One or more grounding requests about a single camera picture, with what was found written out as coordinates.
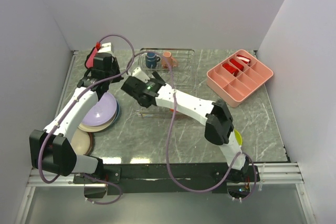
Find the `dark blue mug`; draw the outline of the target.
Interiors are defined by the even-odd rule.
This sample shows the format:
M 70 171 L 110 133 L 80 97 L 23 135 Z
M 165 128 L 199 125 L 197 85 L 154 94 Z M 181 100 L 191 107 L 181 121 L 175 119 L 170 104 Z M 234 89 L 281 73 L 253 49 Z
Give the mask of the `dark blue mug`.
M 149 69 L 155 69 L 160 60 L 160 57 L 154 52 L 147 52 L 145 55 L 145 65 Z

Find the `wire dish rack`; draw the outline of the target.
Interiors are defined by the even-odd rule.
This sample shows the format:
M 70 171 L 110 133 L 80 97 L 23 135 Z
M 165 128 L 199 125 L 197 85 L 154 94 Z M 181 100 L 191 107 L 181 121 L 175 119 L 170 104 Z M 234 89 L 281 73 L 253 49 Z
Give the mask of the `wire dish rack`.
M 185 48 L 141 48 L 141 51 L 155 51 L 160 54 L 170 52 L 178 66 L 173 67 L 173 77 L 171 78 L 169 70 L 162 67 L 161 62 L 157 63 L 156 71 L 168 84 L 174 83 L 175 87 L 187 94 L 198 96 L 196 63 L 193 49 Z M 151 106 L 149 108 L 135 106 L 136 114 L 142 118 L 170 118 L 173 110 L 169 108 Z

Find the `pink mug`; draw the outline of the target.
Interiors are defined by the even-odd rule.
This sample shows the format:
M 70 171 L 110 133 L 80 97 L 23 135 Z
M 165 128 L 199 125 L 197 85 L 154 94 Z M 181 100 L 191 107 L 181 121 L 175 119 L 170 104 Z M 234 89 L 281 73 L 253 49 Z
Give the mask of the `pink mug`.
M 171 68 L 177 67 L 179 65 L 178 61 L 172 56 L 170 51 L 164 51 L 161 57 L 162 68 L 167 69 L 169 66 Z

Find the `pink compartment tray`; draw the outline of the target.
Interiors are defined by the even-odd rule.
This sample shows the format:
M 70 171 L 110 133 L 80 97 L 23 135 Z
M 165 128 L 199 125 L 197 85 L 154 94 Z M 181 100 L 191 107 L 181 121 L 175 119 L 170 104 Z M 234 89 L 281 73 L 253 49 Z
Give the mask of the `pink compartment tray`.
M 251 59 L 250 66 L 237 59 L 242 55 Z M 234 58 L 244 66 L 235 77 L 223 68 L 224 63 L 235 67 L 230 60 Z M 207 85 L 222 98 L 229 106 L 235 108 L 257 91 L 272 76 L 273 71 L 244 49 L 240 49 L 222 60 L 207 72 Z

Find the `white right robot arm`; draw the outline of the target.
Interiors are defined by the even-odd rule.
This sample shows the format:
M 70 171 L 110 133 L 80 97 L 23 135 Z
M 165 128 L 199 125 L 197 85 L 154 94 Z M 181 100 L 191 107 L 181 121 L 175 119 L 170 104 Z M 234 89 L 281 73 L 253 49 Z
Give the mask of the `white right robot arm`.
M 210 101 L 194 97 L 173 88 L 158 76 L 149 78 L 143 73 L 141 78 L 129 76 L 121 90 L 142 107 L 153 105 L 175 109 L 200 122 L 205 126 L 205 139 L 219 146 L 227 165 L 231 166 L 228 180 L 236 183 L 245 180 L 249 161 L 244 154 L 236 156 L 242 149 L 235 134 L 233 117 L 223 100 Z

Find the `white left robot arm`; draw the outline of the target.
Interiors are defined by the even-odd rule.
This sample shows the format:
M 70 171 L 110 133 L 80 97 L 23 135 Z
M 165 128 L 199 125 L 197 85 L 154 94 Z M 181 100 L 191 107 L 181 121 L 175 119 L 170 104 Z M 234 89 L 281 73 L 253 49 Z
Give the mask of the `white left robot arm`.
M 78 82 L 72 99 L 56 118 L 43 130 L 33 130 L 29 136 L 32 166 L 56 176 L 85 173 L 93 183 L 105 177 L 103 161 L 100 158 L 76 154 L 71 140 L 86 114 L 109 90 L 112 82 L 123 78 L 116 57 L 108 52 L 98 52 L 93 65 L 87 69 Z

